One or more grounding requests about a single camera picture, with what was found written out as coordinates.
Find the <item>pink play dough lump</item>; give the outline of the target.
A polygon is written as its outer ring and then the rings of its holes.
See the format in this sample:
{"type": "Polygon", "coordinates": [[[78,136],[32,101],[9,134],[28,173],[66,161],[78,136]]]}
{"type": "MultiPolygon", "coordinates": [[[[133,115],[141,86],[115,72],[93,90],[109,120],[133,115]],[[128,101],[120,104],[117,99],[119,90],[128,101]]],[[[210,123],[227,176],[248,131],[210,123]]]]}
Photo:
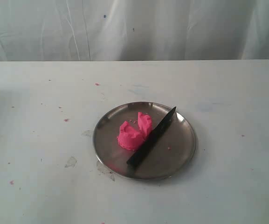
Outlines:
{"type": "Polygon", "coordinates": [[[136,151],[145,140],[140,131],[125,121],[119,128],[117,141],[120,147],[129,151],[136,151]]]}

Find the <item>black plastic knife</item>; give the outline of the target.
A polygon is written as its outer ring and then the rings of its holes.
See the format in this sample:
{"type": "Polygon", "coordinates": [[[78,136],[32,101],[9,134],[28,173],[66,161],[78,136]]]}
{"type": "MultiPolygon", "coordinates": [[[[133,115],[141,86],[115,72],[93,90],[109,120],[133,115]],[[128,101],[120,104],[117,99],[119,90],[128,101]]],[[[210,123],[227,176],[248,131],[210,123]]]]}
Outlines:
{"type": "Polygon", "coordinates": [[[141,162],[147,157],[153,147],[156,145],[158,140],[166,132],[173,121],[174,113],[176,112],[176,107],[173,107],[167,115],[160,121],[160,123],[153,129],[147,140],[138,148],[138,150],[128,159],[126,164],[133,169],[136,169],[141,162]]]}

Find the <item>round stainless steel plate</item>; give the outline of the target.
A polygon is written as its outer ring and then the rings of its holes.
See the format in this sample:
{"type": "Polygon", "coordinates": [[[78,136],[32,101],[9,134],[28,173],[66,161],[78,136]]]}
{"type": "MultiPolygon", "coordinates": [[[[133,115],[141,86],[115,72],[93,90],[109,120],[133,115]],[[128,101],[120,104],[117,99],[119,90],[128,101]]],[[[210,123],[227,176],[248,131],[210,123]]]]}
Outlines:
{"type": "Polygon", "coordinates": [[[153,126],[170,112],[171,108],[153,102],[132,102],[120,105],[107,112],[97,123],[93,133],[96,156],[112,173],[136,180],[156,180],[172,176],[193,157],[197,148],[197,136],[191,124],[175,112],[171,123],[148,155],[137,168],[127,165],[132,151],[119,146],[119,127],[128,121],[133,127],[138,112],[151,116],[153,126]]]}

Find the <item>white backdrop curtain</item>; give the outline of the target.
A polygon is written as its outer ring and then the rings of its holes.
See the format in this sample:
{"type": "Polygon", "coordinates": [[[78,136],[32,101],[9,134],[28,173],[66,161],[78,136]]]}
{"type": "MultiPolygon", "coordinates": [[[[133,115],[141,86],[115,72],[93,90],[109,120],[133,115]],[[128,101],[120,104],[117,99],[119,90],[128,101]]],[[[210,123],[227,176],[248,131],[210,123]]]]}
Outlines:
{"type": "Polygon", "coordinates": [[[0,0],[0,61],[269,59],[269,0],[0,0]]]}

